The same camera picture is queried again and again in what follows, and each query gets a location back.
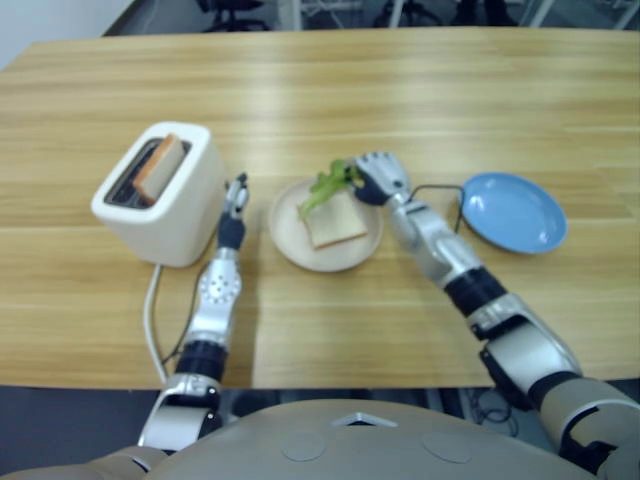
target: plate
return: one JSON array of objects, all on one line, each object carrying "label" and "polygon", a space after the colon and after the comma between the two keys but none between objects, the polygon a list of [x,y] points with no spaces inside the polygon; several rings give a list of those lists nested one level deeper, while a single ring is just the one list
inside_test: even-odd
[{"label": "plate", "polygon": [[482,173],[464,184],[462,214],[491,243],[518,253],[544,253],[567,236],[567,217],[542,187],[510,173]]},{"label": "plate", "polygon": [[354,204],[367,226],[368,234],[336,245],[315,250],[303,222],[298,219],[298,205],[309,196],[315,178],[307,178],[289,186],[271,205],[269,230],[278,250],[300,267],[315,272],[339,272],[355,267],[369,258],[382,238],[380,208],[360,201]]}]

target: wooden table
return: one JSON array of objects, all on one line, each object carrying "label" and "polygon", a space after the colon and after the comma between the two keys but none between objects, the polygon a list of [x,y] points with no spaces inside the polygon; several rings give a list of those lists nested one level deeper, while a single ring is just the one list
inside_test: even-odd
[{"label": "wooden table", "polygon": [[[228,386],[490,383],[481,345],[390,232],[340,274],[301,270],[272,243],[283,187],[369,150],[395,152],[414,183],[503,170],[547,188],[569,217],[558,250],[515,255],[461,233],[587,375],[638,376],[639,45],[636,33],[415,28],[31,47],[0,73],[0,383],[158,386],[140,320],[152,267],[89,201],[165,119],[206,125],[229,173],[251,176]],[[451,196],[425,199],[452,218]],[[199,264],[161,279],[164,352]]]}]

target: wooden plate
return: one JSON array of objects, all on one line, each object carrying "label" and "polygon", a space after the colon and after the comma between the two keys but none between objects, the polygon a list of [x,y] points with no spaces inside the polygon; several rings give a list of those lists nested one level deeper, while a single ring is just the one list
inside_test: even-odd
[{"label": "wooden plate", "polygon": [[307,178],[284,190],[271,205],[269,229],[278,250],[296,265],[315,272],[339,272],[364,262],[375,252],[382,238],[381,208],[355,201],[367,226],[364,237],[315,250],[304,223],[298,218],[298,205],[309,196],[315,178]]}]

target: floor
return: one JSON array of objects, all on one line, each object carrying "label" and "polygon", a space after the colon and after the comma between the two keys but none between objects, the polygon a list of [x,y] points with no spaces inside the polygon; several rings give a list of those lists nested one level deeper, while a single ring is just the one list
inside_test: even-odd
[{"label": "floor", "polygon": [[[450,0],[423,2],[448,24],[455,14]],[[613,0],[557,0],[545,27],[611,28],[620,15]],[[339,12],[347,28],[370,27],[384,0],[365,0],[363,7]],[[509,13],[517,21],[524,13],[522,2],[510,4]],[[241,17],[257,18],[277,28],[277,6],[267,3]],[[190,33],[206,29],[212,15],[203,14],[194,0],[144,0],[126,22],[113,30],[118,35]],[[321,13],[305,22],[305,28],[335,28],[329,14]],[[629,28],[638,29],[638,18]],[[640,399],[639,381],[615,382],[627,394]],[[473,421],[469,398],[481,396],[483,408],[503,409],[504,401],[495,392],[474,389],[420,390],[230,390],[223,395],[221,413],[226,421],[257,409],[310,398],[370,398],[408,403],[457,414]],[[153,405],[155,391],[62,390],[0,387],[0,475],[15,470],[49,465],[81,463],[133,445]],[[537,416],[514,410],[508,422],[486,423],[496,431],[513,434],[525,442],[550,449]]]},{"label": "floor", "polygon": [[[277,5],[278,2],[286,2],[287,0],[263,1],[262,7],[249,13],[240,13],[238,17],[263,20],[272,29],[279,29]],[[302,0],[303,3],[311,1],[315,0]],[[527,11],[535,11],[540,2],[541,0],[507,0],[509,14],[514,20],[520,21]],[[371,27],[375,18],[380,14],[385,0],[361,0],[360,3],[362,5],[360,9],[336,14],[345,28]],[[456,2],[454,0],[422,0],[420,3],[438,16],[444,25],[448,25],[455,15]],[[621,9],[614,9],[614,3],[615,0],[556,0],[543,26],[608,29],[616,23],[623,12]],[[483,9],[480,6],[478,14],[479,22],[485,23]],[[143,0],[127,21],[114,29],[112,33],[117,35],[195,33],[205,30],[212,22],[213,14],[203,14],[195,0]],[[335,21],[328,13],[319,13],[306,19],[304,26],[306,29],[337,28]],[[638,28],[639,21],[638,15],[636,15],[628,29],[638,30]]]}]

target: white toaster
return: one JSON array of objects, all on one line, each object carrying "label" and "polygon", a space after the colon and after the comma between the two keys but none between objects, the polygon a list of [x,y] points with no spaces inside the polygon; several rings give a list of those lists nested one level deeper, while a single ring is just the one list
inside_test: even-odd
[{"label": "white toaster", "polygon": [[[133,179],[169,134],[182,140],[186,155],[149,205],[133,187]],[[206,248],[224,196],[224,168],[209,129],[161,122],[149,127],[107,175],[93,196],[91,211],[141,259],[186,267]]]}]

